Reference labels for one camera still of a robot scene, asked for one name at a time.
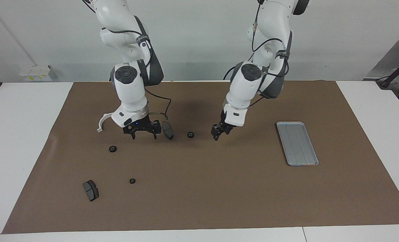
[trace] small black wheel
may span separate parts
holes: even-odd
[[[116,146],[111,146],[111,147],[109,147],[109,149],[108,149],[111,153],[115,153],[117,150],[118,150],[118,148],[116,147]]]

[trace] white tabletop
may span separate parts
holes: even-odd
[[[41,153],[72,83],[0,89],[0,233]],[[399,101],[373,82],[338,82],[399,189]],[[398,241],[399,225],[245,230],[70,232],[0,235],[0,241]]]

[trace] gray rectangular tray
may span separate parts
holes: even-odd
[[[306,166],[319,164],[304,123],[278,122],[277,129],[289,165]]]

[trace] robotic arm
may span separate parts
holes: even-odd
[[[301,15],[310,0],[258,0],[255,23],[248,30],[252,42],[252,60],[238,63],[231,76],[230,90],[224,101],[221,121],[212,128],[217,141],[222,133],[229,134],[243,126],[251,100],[256,94],[276,98],[289,71],[292,31],[289,18]],[[262,43],[254,49],[255,42]]]
[[[111,117],[133,139],[136,131],[148,131],[156,139],[161,133],[161,124],[158,120],[150,121],[144,87],[158,85],[164,76],[146,29],[140,19],[131,14],[126,0],[89,2],[104,26],[101,40],[118,51],[123,60],[110,73],[121,101]]]

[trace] brown mat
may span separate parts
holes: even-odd
[[[173,98],[175,139],[138,132],[134,141],[111,119],[96,132],[119,105],[110,83],[75,83],[3,233],[399,224],[399,191],[334,82],[286,82],[215,142],[228,87],[151,87]],[[148,98],[151,112],[164,110]],[[278,121],[305,123],[319,166],[286,164]],[[94,202],[82,187],[89,179]]]

